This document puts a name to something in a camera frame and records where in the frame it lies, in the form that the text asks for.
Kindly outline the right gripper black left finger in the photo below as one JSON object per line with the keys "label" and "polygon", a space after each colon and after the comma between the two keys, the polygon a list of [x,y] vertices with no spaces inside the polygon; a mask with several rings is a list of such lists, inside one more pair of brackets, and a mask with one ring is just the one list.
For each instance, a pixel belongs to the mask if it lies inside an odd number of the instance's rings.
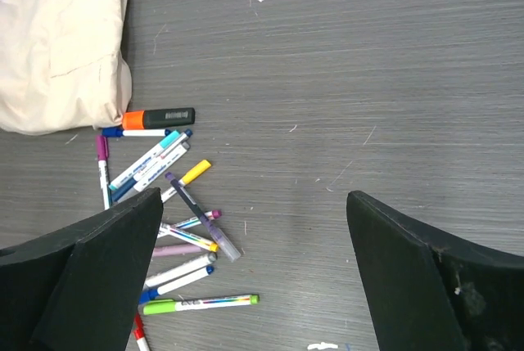
{"label": "right gripper black left finger", "polygon": [[3,350],[124,350],[164,206],[145,191],[1,251]]}

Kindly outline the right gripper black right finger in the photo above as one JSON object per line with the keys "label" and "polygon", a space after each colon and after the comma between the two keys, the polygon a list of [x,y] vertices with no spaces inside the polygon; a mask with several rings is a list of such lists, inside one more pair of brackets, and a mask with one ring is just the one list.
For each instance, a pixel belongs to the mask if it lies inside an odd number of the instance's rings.
{"label": "right gripper black right finger", "polygon": [[521,350],[523,258],[362,192],[346,215],[381,350]]}

